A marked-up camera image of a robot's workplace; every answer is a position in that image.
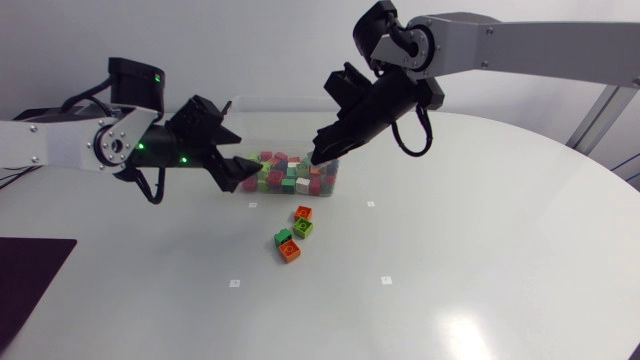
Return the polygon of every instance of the white block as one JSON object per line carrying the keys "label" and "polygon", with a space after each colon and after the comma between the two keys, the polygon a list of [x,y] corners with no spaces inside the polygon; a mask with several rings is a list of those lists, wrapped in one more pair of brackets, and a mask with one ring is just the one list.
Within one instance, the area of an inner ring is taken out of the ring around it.
{"label": "white block", "polygon": [[308,194],[310,183],[311,183],[311,180],[309,179],[298,178],[298,180],[296,180],[296,191],[301,194]]}

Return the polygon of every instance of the colored cube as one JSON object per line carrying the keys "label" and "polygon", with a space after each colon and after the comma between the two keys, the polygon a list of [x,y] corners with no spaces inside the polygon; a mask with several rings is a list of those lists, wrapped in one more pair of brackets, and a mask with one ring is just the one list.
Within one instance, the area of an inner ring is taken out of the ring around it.
{"label": "colored cube", "polygon": [[267,184],[267,180],[258,179],[258,191],[269,192],[269,184]]}
{"label": "colored cube", "polygon": [[309,194],[313,196],[320,196],[320,190],[322,188],[322,182],[320,181],[320,177],[314,177],[311,179],[311,183],[309,184]]}
{"label": "colored cube", "polygon": [[254,192],[258,189],[258,177],[252,176],[242,182],[242,190],[246,192]]}
{"label": "colored cube", "polygon": [[273,157],[273,155],[271,154],[271,151],[261,151],[260,152],[260,160],[261,161],[267,161],[269,159],[271,159]]}
{"label": "colored cube", "polygon": [[271,187],[279,187],[282,185],[282,179],[284,179],[284,173],[280,170],[271,170],[267,176],[267,184]]}
{"label": "colored cube", "polygon": [[277,158],[280,161],[289,161],[289,157],[285,153],[277,152],[273,155],[273,157]]}
{"label": "colored cube", "polygon": [[296,179],[296,169],[294,168],[288,168],[287,169],[287,179]]}
{"label": "colored cube", "polygon": [[258,153],[251,153],[249,154],[249,156],[247,156],[247,159],[251,160],[251,161],[255,161],[255,162],[260,162],[262,159],[260,158],[260,154]]}
{"label": "colored cube", "polygon": [[295,215],[293,215],[293,219],[298,221],[298,219],[302,218],[305,220],[311,220],[311,216],[313,215],[313,209],[308,208],[306,206],[298,206],[298,210],[296,210]]}
{"label": "colored cube", "polygon": [[308,164],[305,163],[300,163],[296,166],[296,175],[298,175],[298,177],[309,177],[309,170],[310,167]]}
{"label": "colored cube", "polygon": [[327,175],[324,177],[324,184],[327,186],[333,186],[336,184],[336,176],[335,175]]}
{"label": "colored cube", "polygon": [[282,180],[282,193],[283,194],[295,194],[296,193],[296,181],[294,179]]}
{"label": "colored cube", "polygon": [[285,242],[293,239],[293,234],[289,229],[282,229],[273,238],[276,241],[276,246],[280,246]]}
{"label": "colored cube", "polygon": [[298,178],[296,180],[296,191],[301,194],[308,194],[310,183],[311,183],[311,180],[309,179]]}
{"label": "colored cube", "polygon": [[278,250],[280,250],[280,254],[282,254],[282,257],[284,257],[284,260],[287,263],[290,263],[300,257],[300,248],[293,240],[289,240],[278,246]]}
{"label": "colored cube", "polygon": [[331,195],[333,194],[333,185],[322,185],[322,190],[320,192],[322,195]]}
{"label": "colored cube", "polygon": [[293,233],[300,236],[303,239],[306,239],[311,232],[313,231],[313,223],[307,219],[300,218],[296,221],[295,225],[293,225]]}

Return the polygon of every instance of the orange block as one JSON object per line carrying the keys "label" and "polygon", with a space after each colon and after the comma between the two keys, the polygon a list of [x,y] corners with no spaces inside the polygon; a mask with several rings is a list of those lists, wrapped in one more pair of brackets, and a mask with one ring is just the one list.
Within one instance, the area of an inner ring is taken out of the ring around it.
{"label": "orange block", "polygon": [[280,250],[280,254],[284,256],[284,259],[288,263],[300,257],[300,248],[293,240],[284,242],[282,245],[278,246],[278,250]]}
{"label": "orange block", "polygon": [[308,208],[306,206],[298,206],[298,210],[296,210],[296,214],[293,216],[293,219],[295,221],[298,221],[298,219],[300,218],[311,220],[312,214],[313,214],[313,209]]}

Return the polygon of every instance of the transparent bin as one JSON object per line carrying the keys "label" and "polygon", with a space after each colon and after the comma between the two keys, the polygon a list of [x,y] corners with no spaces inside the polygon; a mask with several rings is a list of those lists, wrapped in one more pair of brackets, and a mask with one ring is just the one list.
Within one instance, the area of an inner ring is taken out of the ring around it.
{"label": "transparent bin", "polygon": [[220,147],[225,156],[260,162],[263,169],[236,191],[331,196],[339,161],[313,166],[310,155],[318,129],[336,121],[331,98],[237,97],[223,125],[242,143]]}

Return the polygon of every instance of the white table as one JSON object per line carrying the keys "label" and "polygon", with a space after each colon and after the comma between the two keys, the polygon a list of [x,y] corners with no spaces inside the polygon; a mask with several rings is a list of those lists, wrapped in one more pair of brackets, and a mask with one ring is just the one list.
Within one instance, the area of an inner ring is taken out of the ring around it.
{"label": "white table", "polygon": [[[78,245],[4,358],[628,358],[638,192],[528,131],[432,120],[427,156],[386,131],[343,158],[331,198],[222,194],[169,170],[153,206],[111,176],[27,176],[0,192],[0,235]],[[315,230],[284,264],[272,237],[298,204]]]}

